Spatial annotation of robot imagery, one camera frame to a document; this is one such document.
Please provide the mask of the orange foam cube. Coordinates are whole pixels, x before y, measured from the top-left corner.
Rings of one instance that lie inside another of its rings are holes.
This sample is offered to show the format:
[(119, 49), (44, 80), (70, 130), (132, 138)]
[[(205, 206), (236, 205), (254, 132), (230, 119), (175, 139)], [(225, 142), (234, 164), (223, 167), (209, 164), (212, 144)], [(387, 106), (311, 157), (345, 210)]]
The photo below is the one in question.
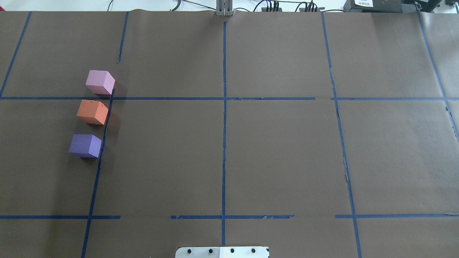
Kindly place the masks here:
[(76, 116), (87, 124), (105, 125), (108, 111), (100, 101), (82, 100)]

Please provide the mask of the dark purple foam cube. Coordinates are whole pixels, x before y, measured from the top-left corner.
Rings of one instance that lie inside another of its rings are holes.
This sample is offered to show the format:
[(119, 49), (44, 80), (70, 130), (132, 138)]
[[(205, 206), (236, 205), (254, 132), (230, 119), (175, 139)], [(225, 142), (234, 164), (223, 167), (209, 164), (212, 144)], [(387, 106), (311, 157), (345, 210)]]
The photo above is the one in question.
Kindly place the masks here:
[(74, 134), (69, 153), (82, 158), (98, 158), (102, 140), (93, 134)]

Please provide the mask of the light pink foam cube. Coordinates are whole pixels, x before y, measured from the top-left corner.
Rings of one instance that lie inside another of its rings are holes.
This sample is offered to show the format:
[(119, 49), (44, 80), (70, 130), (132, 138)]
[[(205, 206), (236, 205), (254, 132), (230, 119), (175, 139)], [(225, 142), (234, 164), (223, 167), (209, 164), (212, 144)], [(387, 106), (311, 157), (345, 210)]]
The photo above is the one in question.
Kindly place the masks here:
[(85, 85), (94, 94), (111, 95), (115, 82), (116, 80), (108, 71), (90, 70)]

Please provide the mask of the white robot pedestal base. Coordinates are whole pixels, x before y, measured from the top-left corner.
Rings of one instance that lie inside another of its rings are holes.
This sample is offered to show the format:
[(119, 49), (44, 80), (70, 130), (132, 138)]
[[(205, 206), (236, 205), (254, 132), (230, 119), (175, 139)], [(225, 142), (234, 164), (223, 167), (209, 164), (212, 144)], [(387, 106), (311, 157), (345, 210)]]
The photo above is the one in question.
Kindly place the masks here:
[(269, 258), (269, 248), (263, 246), (182, 247), (176, 258)]

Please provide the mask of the black device box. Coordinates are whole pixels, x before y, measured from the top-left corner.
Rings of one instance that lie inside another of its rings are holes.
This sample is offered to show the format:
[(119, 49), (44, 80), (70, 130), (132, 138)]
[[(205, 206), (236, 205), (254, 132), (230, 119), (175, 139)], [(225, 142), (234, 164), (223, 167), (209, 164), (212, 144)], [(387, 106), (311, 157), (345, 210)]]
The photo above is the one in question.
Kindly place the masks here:
[(431, 13), (440, 0), (347, 0), (346, 13)]

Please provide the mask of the grey aluminium frame post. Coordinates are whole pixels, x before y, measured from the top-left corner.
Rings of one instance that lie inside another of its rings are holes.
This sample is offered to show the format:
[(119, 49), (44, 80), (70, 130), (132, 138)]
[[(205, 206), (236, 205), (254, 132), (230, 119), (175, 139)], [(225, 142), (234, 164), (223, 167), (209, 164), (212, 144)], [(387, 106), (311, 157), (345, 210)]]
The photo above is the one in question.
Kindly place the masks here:
[(233, 0), (216, 0), (215, 12), (217, 16), (233, 16)]

